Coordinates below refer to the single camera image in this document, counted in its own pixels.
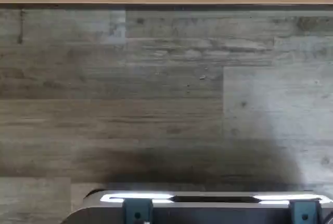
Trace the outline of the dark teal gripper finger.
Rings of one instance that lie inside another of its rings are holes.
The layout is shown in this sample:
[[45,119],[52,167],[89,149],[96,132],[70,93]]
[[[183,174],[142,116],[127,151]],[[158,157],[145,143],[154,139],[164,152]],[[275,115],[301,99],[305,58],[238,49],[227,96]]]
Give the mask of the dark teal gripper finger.
[[292,224],[319,224],[321,222],[319,200],[290,201],[289,209]]
[[125,199],[123,202],[123,223],[153,223],[153,203],[151,199]]

